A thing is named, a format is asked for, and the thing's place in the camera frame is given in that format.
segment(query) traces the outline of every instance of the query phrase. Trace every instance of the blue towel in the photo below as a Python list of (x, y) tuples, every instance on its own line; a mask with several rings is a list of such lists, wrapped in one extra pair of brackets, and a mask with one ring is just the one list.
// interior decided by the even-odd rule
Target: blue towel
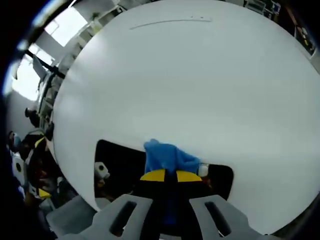
[(182, 170), (196, 174), (198, 171), (200, 159), (174, 145), (151, 139), (145, 142), (143, 146), (146, 153), (144, 173), (158, 169), (166, 169), (169, 173)]

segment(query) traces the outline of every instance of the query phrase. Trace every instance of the white table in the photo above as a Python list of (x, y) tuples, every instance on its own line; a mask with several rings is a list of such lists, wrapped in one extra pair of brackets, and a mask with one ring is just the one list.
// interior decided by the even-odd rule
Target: white table
[(56, 98), (63, 174), (99, 210), (98, 140), (142, 151), (155, 138), (230, 166), (228, 201), (260, 233), (280, 229), (320, 185), (320, 76), (302, 49), (276, 23), (222, 1), (120, 14), (81, 51)]

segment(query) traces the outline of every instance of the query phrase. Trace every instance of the white tabletop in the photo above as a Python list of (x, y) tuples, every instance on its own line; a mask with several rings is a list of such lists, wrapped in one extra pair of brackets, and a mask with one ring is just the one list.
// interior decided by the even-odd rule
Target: white tabletop
[(278, 230), (320, 185), (320, 76), (301, 48), (271, 20), (222, 1), (120, 14), (85, 46), (56, 98), (62, 172), (99, 210), (98, 140), (142, 151), (155, 138), (230, 166), (228, 201), (260, 233)]

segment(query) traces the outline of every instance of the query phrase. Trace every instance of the rectangular hole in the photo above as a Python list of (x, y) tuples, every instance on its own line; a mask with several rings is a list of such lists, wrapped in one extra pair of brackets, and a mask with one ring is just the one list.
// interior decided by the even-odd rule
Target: rectangular hole
[(136, 203), (132, 201), (128, 201), (124, 207), (119, 212), (118, 216), (115, 218), (113, 224), (111, 225), (110, 232), (117, 236), (121, 237), (124, 232), (124, 227), (127, 225), (127, 222), (133, 213)]
[(206, 202), (204, 205), (208, 209), (216, 227), (218, 228), (220, 237), (223, 238), (228, 236), (231, 233), (231, 229), (217, 206), (213, 202)]

